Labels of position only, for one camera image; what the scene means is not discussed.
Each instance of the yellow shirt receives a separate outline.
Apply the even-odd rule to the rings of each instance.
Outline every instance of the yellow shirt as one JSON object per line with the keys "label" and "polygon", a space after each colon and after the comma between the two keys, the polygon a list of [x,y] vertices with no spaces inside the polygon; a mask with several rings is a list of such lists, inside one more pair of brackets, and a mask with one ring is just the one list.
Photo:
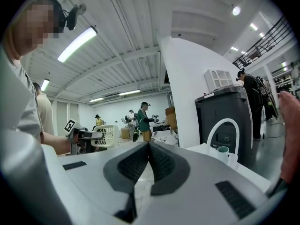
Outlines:
{"label": "yellow shirt", "polygon": [[101,118],[100,119],[96,119],[96,126],[101,126],[101,125],[104,125],[103,120]]}

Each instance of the recessed light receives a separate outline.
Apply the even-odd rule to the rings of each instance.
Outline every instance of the recessed light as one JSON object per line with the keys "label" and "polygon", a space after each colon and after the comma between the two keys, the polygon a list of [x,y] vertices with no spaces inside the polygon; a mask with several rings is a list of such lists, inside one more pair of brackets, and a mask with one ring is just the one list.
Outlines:
{"label": "recessed light", "polygon": [[235,15],[235,16],[239,15],[239,13],[240,13],[240,8],[239,8],[239,7],[235,7],[235,8],[232,10],[232,14]]}
{"label": "recessed light", "polygon": [[50,80],[49,79],[44,79],[42,87],[41,87],[41,91],[45,91],[46,87],[48,86]]}
{"label": "recessed light", "polygon": [[91,100],[90,103],[97,102],[97,101],[100,101],[100,100],[103,100],[103,99],[104,99],[103,97],[99,97],[99,98]]}
{"label": "recessed light", "polygon": [[255,31],[258,29],[253,23],[250,24],[250,27],[253,28]]}
{"label": "recessed light", "polygon": [[122,92],[122,93],[119,93],[120,96],[124,96],[124,95],[129,95],[129,94],[134,94],[134,93],[138,93],[138,92],[141,92],[141,90],[134,90],[134,91],[129,91],[129,92]]}
{"label": "recessed light", "polygon": [[94,27],[89,27],[77,38],[75,38],[75,40],[71,42],[69,46],[66,47],[66,49],[61,53],[57,60],[60,62],[65,62],[68,57],[71,56],[72,53],[75,52],[81,45],[83,45],[96,35],[97,31],[94,29]]}

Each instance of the black cap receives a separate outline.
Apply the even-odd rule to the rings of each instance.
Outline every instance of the black cap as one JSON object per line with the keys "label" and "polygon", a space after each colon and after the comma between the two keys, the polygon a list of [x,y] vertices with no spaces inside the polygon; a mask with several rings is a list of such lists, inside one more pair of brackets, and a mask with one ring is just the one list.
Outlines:
{"label": "black cap", "polygon": [[245,74],[245,72],[244,72],[243,70],[238,72],[238,79],[240,79],[240,76],[241,76],[242,74]]}
{"label": "black cap", "polygon": [[149,103],[146,103],[146,102],[142,102],[142,105],[151,106]]}

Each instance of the black metal railing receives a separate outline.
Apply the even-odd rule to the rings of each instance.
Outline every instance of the black metal railing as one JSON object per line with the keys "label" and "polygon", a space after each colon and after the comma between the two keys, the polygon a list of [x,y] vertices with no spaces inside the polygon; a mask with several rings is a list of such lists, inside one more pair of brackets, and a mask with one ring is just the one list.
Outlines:
{"label": "black metal railing", "polygon": [[239,69],[249,66],[256,59],[270,51],[278,43],[292,32],[292,28],[285,17],[281,17],[278,22],[259,39],[247,52],[233,62]]}

